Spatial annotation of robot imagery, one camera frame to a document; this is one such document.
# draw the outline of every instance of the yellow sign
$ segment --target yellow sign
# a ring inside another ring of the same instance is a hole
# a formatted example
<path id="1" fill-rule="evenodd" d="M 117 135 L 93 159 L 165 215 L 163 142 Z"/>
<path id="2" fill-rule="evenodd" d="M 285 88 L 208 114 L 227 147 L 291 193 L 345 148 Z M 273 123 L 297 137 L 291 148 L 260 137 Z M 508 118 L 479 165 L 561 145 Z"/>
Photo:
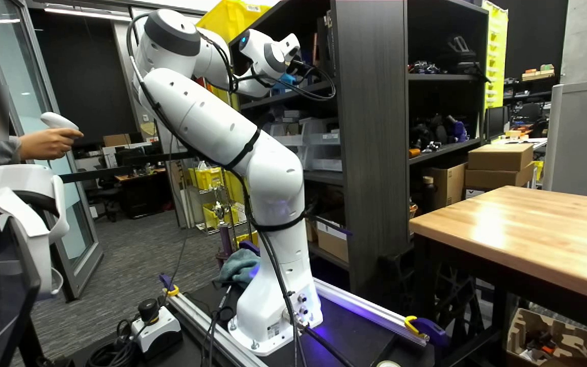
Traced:
<path id="1" fill-rule="evenodd" d="M 198 20 L 198 26 L 219 32 L 227 43 L 233 43 L 276 4 L 278 0 L 221 0 Z"/>
<path id="2" fill-rule="evenodd" d="M 504 106 L 504 79 L 506 79 L 506 38 L 508 38 L 508 24 L 509 13 L 506 8 L 499 8 L 491 2 L 486 2 L 483 8 L 490 10 L 490 38 L 487 38 L 487 53 L 486 53 L 486 74 L 490 83 L 486 86 L 486 107 Z"/>

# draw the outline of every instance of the ceiling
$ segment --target ceiling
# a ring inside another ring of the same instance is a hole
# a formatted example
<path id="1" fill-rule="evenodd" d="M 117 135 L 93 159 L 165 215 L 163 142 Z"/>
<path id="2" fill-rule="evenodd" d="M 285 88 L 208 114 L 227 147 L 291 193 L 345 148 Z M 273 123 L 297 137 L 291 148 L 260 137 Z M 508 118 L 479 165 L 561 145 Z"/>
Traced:
<path id="1" fill-rule="evenodd" d="M 49 6 L 87 6 L 104 10 L 127 10 L 127 8 L 173 8 L 183 13 L 207 13 L 219 0 L 26 0 L 30 8 Z"/>

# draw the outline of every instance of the robotic arm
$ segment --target robotic arm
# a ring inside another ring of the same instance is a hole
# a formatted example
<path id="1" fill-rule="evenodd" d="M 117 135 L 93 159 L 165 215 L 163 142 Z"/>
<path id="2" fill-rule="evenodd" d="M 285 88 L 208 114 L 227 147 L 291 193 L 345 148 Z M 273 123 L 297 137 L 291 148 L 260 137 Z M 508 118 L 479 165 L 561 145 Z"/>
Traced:
<path id="1" fill-rule="evenodd" d="M 287 77 L 297 46 L 294 35 L 276 43 L 249 30 L 240 50 L 252 58 L 252 66 L 236 77 L 219 35 L 198 30 L 173 10 L 157 10 L 144 22 L 135 58 L 142 98 L 157 120 L 187 148 L 233 168 L 247 184 L 247 208 L 263 234 L 263 250 L 260 273 L 240 296 L 228 332 L 261 356 L 294 340 L 291 321 L 309 327 L 323 321 L 301 221 L 304 168 L 297 155 L 192 81 L 192 75 L 227 89 L 236 83 L 236 91 L 261 98 L 269 83 Z"/>
<path id="2" fill-rule="evenodd" d="M 231 50 L 221 35 L 196 28 L 180 11 L 157 10 L 146 17 L 136 66 L 140 74 L 165 66 L 185 77 L 198 75 L 217 88 L 250 98 L 265 98 L 271 86 L 295 83 L 295 77 L 287 74 L 299 53 L 294 32 L 276 43 L 260 30 L 247 30 L 239 40 L 239 50 L 250 58 L 243 75 L 233 74 Z"/>

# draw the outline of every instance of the cardboard box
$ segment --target cardboard box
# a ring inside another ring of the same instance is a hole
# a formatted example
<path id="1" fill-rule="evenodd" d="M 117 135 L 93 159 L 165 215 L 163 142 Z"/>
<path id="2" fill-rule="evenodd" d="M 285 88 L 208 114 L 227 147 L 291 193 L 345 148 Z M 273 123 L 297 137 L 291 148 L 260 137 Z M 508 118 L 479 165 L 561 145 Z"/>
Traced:
<path id="1" fill-rule="evenodd" d="M 467 168 L 464 188 L 467 190 L 495 190 L 501 186 L 527 186 L 535 178 L 535 163 L 529 163 L 520 171 L 481 171 Z"/>
<path id="2" fill-rule="evenodd" d="M 523 351 L 529 335 L 535 335 L 537 330 L 546 330 L 553 335 L 554 353 L 546 354 L 546 358 L 537 358 L 541 351 L 535 353 Z M 535 310 L 517 308 L 506 336 L 506 351 L 523 360 L 527 364 L 541 364 L 541 367 L 583 364 L 581 360 L 580 363 L 566 363 L 566 360 L 587 358 L 587 327 L 581 327 L 568 320 L 557 320 L 553 316 L 538 313 Z"/>
<path id="3" fill-rule="evenodd" d="M 130 135 L 104 135 L 107 147 L 130 145 Z"/>
<path id="4" fill-rule="evenodd" d="M 486 193 L 486 190 L 464 190 L 464 200 L 478 198 L 478 195 L 481 195 L 481 193 Z"/>
<path id="5" fill-rule="evenodd" d="M 431 206 L 442 208 L 463 200 L 464 163 L 425 168 L 425 184 L 433 190 Z"/>
<path id="6" fill-rule="evenodd" d="M 513 167 L 509 163 L 517 163 L 515 168 L 527 167 L 531 161 L 535 161 L 535 147 L 533 145 L 483 145 L 479 148 L 469 151 L 469 163 L 472 165 L 491 165 L 491 163 L 506 163 L 508 167 Z"/>
<path id="7" fill-rule="evenodd" d="M 321 249 L 348 263 L 348 236 L 345 232 L 316 220 L 316 239 Z"/>
<path id="8" fill-rule="evenodd" d="M 315 218 L 305 218 L 305 228 L 308 228 L 308 243 L 316 247 L 318 244 L 316 220 Z"/>

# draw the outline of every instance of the wooden table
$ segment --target wooden table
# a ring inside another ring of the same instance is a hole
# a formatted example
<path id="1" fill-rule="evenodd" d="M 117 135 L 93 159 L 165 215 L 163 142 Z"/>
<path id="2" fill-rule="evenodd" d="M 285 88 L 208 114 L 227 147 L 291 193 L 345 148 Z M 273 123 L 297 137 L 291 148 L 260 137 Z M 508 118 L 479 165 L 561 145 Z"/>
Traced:
<path id="1" fill-rule="evenodd" d="M 417 236 L 417 313 L 437 316 L 439 268 L 448 263 L 498 289 L 587 324 L 587 195 L 499 188 L 412 220 Z"/>

